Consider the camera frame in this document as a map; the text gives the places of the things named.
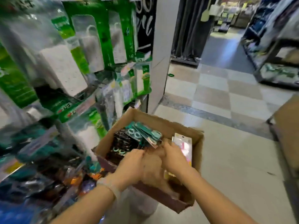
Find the brown cardboard piece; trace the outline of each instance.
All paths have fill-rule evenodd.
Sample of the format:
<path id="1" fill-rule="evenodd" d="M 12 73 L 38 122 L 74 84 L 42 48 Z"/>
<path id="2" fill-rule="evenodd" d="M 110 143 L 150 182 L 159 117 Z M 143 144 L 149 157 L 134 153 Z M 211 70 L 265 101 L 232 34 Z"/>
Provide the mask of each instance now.
<path id="1" fill-rule="evenodd" d="M 294 95 L 273 115 L 275 131 L 289 165 L 299 170 L 299 96 Z"/>
<path id="2" fill-rule="evenodd" d="M 98 157 L 99 163 L 103 168 L 110 172 L 114 172 L 117 168 L 116 165 L 106 160 L 105 156 L 110 150 L 114 133 L 129 125 L 132 121 L 139 121 L 147 125 L 149 128 L 161 132 L 164 138 L 171 139 L 174 133 L 179 133 L 192 138 L 192 166 L 198 172 L 200 172 L 202 161 L 202 145 L 204 140 L 203 131 L 188 128 L 179 123 L 170 122 L 168 120 L 149 115 L 132 108 L 129 108 L 122 115 L 122 117 L 108 131 L 107 135 L 99 142 L 99 145 L 96 148 L 95 153 Z M 185 188 L 183 185 L 177 184 L 172 184 L 171 186 L 175 192 L 180 194 L 179 200 L 172 198 L 169 194 L 156 187 L 151 187 L 149 185 L 143 184 L 142 182 L 134 185 L 135 188 L 139 189 L 170 209 L 176 211 L 177 213 L 180 213 L 194 204 L 194 197 L 187 188 Z"/>

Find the open cardboard box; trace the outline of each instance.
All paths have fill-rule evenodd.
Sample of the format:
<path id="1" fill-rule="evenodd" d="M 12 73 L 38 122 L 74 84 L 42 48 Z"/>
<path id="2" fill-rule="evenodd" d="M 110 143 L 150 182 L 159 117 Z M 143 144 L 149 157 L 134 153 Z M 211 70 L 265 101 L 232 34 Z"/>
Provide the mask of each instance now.
<path id="1" fill-rule="evenodd" d="M 162 133 L 163 137 L 171 139 L 174 133 L 179 133 L 187 137 L 192 138 L 192 166 L 200 172 L 200 166 L 202 161 L 202 145 L 204 140 L 204 134 L 200 130 L 185 127 L 176 122 L 170 122 L 168 120 L 159 118 L 157 116 L 149 115 L 141 112 L 137 109 L 129 108 L 122 117 L 113 125 L 108 131 L 107 135 L 100 141 L 96 148 L 96 155 L 98 157 L 100 165 L 109 172 L 114 172 L 117 168 L 116 165 L 106 160 L 106 154 L 110 150 L 110 146 L 113 142 L 114 133 L 127 126 L 130 122 L 141 122 L 153 130 L 157 130 Z M 180 213 L 186 208 L 194 204 L 194 197 L 182 185 L 171 185 L 174 191 L 180 193 L 180 199 L 176 200 L 171 196 L 158 188 L 151 187 L 139 182 L 133 185 L 135 188 L 144 192 L 148 196 L 164 204 L 170 209 Z"/>

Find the white bracelet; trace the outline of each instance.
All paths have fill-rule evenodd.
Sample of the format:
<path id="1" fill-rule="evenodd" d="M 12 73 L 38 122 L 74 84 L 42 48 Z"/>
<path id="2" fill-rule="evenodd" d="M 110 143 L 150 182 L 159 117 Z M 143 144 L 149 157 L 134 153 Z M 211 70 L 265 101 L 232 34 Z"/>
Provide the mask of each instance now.
<path id="1" fill-rule="evenodd" d="M 100 185 L 100 184 L 106 186 L 113 192 L 113 194 L 116 198 L 116 203 L 118 205 L 120 198 L 121 198 L 121 192 L 114 185 L 112 185 L 110 182 L 108 182 L 105 178 L 100 178 L 97 181 L 97 185 Z"/>

